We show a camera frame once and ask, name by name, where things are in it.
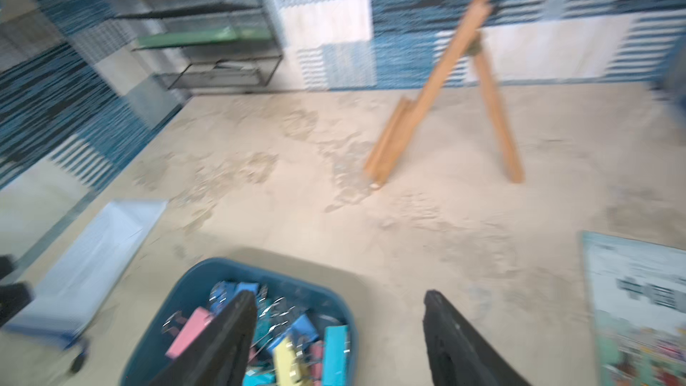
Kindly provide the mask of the pink binder clip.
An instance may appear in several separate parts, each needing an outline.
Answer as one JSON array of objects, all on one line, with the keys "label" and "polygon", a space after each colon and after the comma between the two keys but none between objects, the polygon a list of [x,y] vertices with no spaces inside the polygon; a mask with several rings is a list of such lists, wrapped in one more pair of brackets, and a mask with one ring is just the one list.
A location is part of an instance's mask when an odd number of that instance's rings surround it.
[{"label": "pink binder clip", "polygon": [[176,359],[180,356],[213,320],[214,315],[203,307],[197,307],[189,316],[184,316],[182,311],[170,315],[162,326],[162,334],[173,338],[166,357]]},{"label": "pink binder clip", "polygon": [[307,350],[307,367],[310,379],[314,386],[322,384],[323,377],[323,341],[312,343]]}]

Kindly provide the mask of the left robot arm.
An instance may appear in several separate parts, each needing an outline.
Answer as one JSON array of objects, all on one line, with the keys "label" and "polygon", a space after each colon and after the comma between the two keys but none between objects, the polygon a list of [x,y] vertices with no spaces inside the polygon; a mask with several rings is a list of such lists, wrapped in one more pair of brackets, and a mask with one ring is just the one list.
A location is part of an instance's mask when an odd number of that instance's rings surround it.
[{"label": "left robot arm", "polygon": [[[7,278],[14,271],[14,268],[14,259],[12,259],[11,256],[1,256],[1,281]],[[34,300],[33,294],[27,282],[1,284],[1,328],[19,314],[19,312],[25,309],[25,307],[30,305],[32,300]]]}]

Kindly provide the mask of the teal plastic storage box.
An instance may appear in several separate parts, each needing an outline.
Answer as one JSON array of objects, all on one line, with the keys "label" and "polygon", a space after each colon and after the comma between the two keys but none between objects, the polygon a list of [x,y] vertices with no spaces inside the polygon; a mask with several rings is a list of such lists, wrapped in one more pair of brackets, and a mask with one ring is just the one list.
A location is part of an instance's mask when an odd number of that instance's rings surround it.
[{"label": "teal plastic storage box", "polygon": [[198,307],[206,307],[212,287],[221,281],[255,282],[266,286],[272,298],[284,297],[297,306],[310,309],[312,323],[319,332],[336,323],[346,325],[350,349],[346,384],[356,383],[358,331],[344,298],[331,289],[287,274],[212,257],[191,267],[175,283],[132,352],[121,375],[121,385],[146,385],[171,363],[164,352],[171,346],[173,337],[162,332],[164,321],[178,311],[185,316]]}]

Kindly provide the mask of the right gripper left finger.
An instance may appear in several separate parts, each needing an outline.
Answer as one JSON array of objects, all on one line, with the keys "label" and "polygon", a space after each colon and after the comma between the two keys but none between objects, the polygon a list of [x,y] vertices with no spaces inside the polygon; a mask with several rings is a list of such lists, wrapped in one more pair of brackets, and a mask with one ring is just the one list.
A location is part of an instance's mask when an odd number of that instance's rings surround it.
[{"label": "right gripper left finger", "polygon": [[241,385],[257,325],[255,294],[242,291],[152,385]]}]

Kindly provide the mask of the teal binder clip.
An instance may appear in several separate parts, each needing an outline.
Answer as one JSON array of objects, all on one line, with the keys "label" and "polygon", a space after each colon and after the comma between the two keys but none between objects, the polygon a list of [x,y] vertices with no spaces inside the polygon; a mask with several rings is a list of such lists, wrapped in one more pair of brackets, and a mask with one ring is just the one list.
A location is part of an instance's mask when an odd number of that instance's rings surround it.
[{"label": "teal binder clip", "polygon": [[323,386],[347,384],[348,353],[348,326],[327,327],[323,346]]},{"label": "teal binder clip", "polygon": [[243,386],[275,386],[276,375],[274,370],[264,370],[258,367],[249,367],[243,378]]}]

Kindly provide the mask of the yellow binder clip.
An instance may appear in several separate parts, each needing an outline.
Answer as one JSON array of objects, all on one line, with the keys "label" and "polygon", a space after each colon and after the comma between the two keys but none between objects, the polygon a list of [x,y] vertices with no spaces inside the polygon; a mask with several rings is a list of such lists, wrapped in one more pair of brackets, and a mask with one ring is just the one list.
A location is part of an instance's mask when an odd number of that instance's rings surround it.
[{"label": "yellow binder clip", "polygon": [[290,337],[285,337],[273,350],[273,365],[278,386],[305,384],[295,347]]}]

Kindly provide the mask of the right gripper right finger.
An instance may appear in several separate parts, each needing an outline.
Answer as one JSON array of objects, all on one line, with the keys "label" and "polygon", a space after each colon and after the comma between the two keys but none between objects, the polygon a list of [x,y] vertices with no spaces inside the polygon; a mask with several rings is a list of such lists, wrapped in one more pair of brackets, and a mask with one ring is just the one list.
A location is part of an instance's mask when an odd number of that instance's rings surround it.
[{"label": "right gripper right finger", "polygon": [[439,291],[424,296],[423,332],[435,385],[529,386]]}]

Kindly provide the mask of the blue binder clip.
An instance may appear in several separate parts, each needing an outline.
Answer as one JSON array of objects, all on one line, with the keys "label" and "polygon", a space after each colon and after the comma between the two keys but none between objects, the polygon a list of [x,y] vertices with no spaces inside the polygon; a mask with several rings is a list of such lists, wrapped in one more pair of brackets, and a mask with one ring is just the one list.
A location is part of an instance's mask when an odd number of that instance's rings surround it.
[{"label": "blue binder clip", "polygon": [[273,355],[276,347],[290,338],[295,344],[302,343],[307,346],[310,343],[316,342],[320,339],[320,334],[314,326],[309,314],[305,313],[298,317],[293,323],[289,323],[287,328],[276,335],[267,346],[267,351]]},{"label": "blue binder clip", "polygon": [[259,292],[259,284],[254,282],[218,282],[209,295],[209,311],[218,316],[223,309],[242,291],[250,291],[255,296]]}]

